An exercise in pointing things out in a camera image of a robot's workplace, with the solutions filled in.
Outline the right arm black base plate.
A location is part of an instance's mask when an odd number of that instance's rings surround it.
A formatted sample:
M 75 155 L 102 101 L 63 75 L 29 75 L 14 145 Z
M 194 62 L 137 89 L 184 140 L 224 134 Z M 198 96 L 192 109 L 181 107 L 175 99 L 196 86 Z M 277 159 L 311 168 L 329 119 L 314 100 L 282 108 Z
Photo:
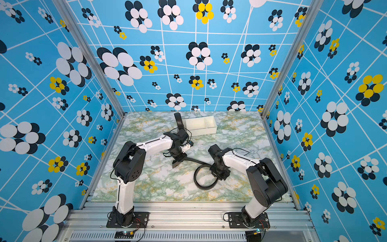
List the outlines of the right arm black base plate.
M 257 218 L 250 218 L 246 212 L 229 212 L 227 213 L 230 228 L 239 229 L 269 229 L 270 223 L 266 212 L 260 214 Z

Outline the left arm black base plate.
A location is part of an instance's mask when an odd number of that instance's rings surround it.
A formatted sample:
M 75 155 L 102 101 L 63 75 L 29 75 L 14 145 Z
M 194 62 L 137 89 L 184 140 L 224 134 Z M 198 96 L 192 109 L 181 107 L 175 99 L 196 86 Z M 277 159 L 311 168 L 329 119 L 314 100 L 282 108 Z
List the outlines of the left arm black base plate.
M 122 215 L 119 212 L 108 213 L 107 228 L 146 228 L 149 221 L 149 212 L 134 212 Z

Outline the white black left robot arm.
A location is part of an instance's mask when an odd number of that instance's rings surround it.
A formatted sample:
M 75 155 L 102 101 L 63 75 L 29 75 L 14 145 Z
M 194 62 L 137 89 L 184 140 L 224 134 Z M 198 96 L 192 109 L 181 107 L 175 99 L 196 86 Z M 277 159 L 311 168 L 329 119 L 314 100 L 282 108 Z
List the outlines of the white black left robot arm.
M 129 227 L 134 218 L 135 181 L 142 173 L 145 161 L 153 154 L 167 151 L 166 157 L 172 157 L 175 168 L 186 158 L 186 152 L 193 146 L 189 131 L 178 128 L 177 132 L 166 132 L 162 136 L 140 143 L 128 141 L 124 144 L 115 162 L 113 171 L 118 182 L 117 201 L 112 210 L 112 217 L 122 227 Z

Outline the black leather belt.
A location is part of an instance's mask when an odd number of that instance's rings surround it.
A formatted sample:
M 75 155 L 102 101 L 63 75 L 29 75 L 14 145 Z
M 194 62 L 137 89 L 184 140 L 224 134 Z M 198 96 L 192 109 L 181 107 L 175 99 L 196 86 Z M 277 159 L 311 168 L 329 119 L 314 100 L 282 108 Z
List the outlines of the black leather belt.
M 183 124 L 183 121 L 182 121 L 181 114 L 176 112 L 176 113 L 174 113 L 174 117 L 175 117 L 177 128 L 179 130 L 184 130 L 184 124 Z
M 194 158 L 189 158 L 189 157 L 186 157 L 184 159 L 184 161 L 190 161 L 190 162 L 194 162 L 194 163 L 199 164 L 199 167 L 196 168 L 196 170 L 193 174 L 194 175 L 193 182 L 198 189 L 203 190 L 203 191 L 208 191 L 210 189 L 213 189 L 216 186 L 216 184 L 218 182 L 217 177 L 215 177 L 214 181 L 211 184 L 209 184 L 208 181 L 205 181 L 205 175 L 200 174 L 202 169 L 211 168 L 212 166 L 210 164 L 205 163 L 205 162 L 200 161 L 200 160 L 197 160 L 197 159 L 194 159 Z

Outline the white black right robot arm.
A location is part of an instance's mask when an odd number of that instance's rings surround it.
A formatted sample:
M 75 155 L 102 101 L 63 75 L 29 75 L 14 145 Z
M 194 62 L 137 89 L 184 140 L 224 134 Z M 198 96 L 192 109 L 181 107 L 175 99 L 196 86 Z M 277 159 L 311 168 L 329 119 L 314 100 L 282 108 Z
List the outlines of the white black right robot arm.
M 247 176 L 253 193 L 252 199 L 241 210 L 241 218 L 245 227 L 253 228 L 263 225 L 266 210 L 275 202 L 281 201 L 288 192 L 288 186 L 282 175 L 269 158 L 262 160 L 248 158 L 233 151 L 231 148 L 221 149 L 212 145 L 209 154 L 214 159 L 210 167 L 212 175 L 219 180 L 226 180 L 230 169 L 235 169 Z

